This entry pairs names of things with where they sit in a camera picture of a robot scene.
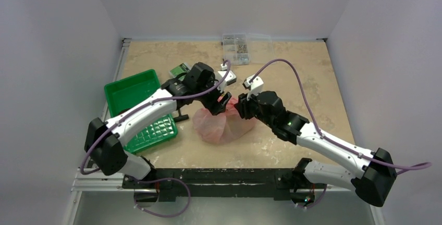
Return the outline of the pink plastic bag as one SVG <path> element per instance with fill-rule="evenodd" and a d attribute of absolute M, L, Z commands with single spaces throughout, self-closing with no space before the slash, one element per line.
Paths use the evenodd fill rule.
<path fill-rule="evenodd" d="M 231 98 L 226 111 L 216 116 L 208 109 L 201 108 L 192 117 L 192 125 L 202 141 L 210 144 L 226 144 L 237 140 L 251 131 L 257 120 L 242 119 L 235 108 L 238 99 Z"/>

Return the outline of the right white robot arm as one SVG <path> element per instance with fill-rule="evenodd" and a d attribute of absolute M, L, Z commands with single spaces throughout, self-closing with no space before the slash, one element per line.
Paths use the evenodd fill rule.
<path fill-rule="evenodd" d="M 324 183 L 352 190 L 366 203 L 382 207 L 397 178 L 391 154 L 378 148 L 365 149 L 339 139 L 320 128 L 308 118 L 285 108 L 273 91 L 264 91 L 248 97 L 239 96 L 235 104 L 242 119 L 255 118 L 282 141 L 299 145 L 331 159 L 335 165 L 325 165 L 313 160 L 301 160 L 292 179 L 297 186 Z"/>

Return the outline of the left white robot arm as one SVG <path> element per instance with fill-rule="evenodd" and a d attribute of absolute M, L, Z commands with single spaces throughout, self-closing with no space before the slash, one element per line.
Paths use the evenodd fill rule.
<path fill-rule="evenodd" d="M 224 92 L 230 69 L 230 60 L 223 62 L 218 74 L 207 64 L 198 62 L 183 81 L 167 80 L 154 94 L 123 114 L 106 121 L 93 119 L 84 144 L 86 159 L 92 159 L 97 170 L 106 176 L 121 172 L 135 177 L 142 188 L 151 187 L 155 183 L 152 165 L 125 151 L 124 145 L 158 119 L 194 101 L 201 102 L 213 115 L 223 113 L 231 98 L 229 92 Z"/>

